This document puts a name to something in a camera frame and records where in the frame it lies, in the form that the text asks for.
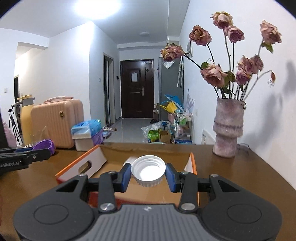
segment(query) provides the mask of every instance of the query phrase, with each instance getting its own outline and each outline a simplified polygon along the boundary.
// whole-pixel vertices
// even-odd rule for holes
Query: tripod
[[[10,128],[10,124],[11,124],[12,125],[12,131],[13,131],[13,134],[15,136],[15,139],[18,142],[18,144],[21,145],[20,142],[22,143],[22,138],[20,137],[20,133],[19,133],[19,131],[17,129],[17,125],[15,124],[15,120],[14,120],[14,118],[12,116],[12,113],[14,114],[14,112],[12,110],[13,108],[14,108],[14,105],[12,105],[11,109],[8,110],[8,113],[9,113],[8,128]]]

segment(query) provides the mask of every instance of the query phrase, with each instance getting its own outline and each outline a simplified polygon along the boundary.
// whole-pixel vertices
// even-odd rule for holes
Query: wooden table
[[[127,143],[108,145],[135,148],[139,146],[143,148],[145,145],[146,149],[193,152],[199,177],[208,177],[213,173],[219,174],[275,204],[283,215],[283,225],[276,240],[296,240],[296,191],[254,152],[240,150],[235,158],[224,159],[212,153],[212,146],[205,145]],[[7,241],[19,240],[12,224],[16,209],[28,200],[56,186],[55,174],[82,154],[82,152],[73,150],[59,150],[58,152],[48,161],[33,163],[28,169],[6,173],[0,177],[1,194],[4,199],[0,233]]]

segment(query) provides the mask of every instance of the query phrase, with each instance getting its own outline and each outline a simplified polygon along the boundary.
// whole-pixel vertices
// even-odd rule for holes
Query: shiny floor
[[[116,122],[112,127],[117,131],[104,140],[104,142],[132,142],[145,143],[142,127],[150,125],[151,119],[126,118]]]

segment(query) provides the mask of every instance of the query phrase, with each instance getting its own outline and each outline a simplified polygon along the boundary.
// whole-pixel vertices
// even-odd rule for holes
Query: vase
[[[213,152],[217,156],[231,158],[235,156],[237,138],[243,135],[244,103],[234,99],[217,98],[216,117],[213,130],[216,142]]]

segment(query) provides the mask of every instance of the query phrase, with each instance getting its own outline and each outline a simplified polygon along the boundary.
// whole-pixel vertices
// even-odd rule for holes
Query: suitcase
[[[83,104],[71,97],[56,97],[36,105],[31,111],[33,133],[47,127],[48,135],[58,148],[72,148],[71,128],[84,121]]]

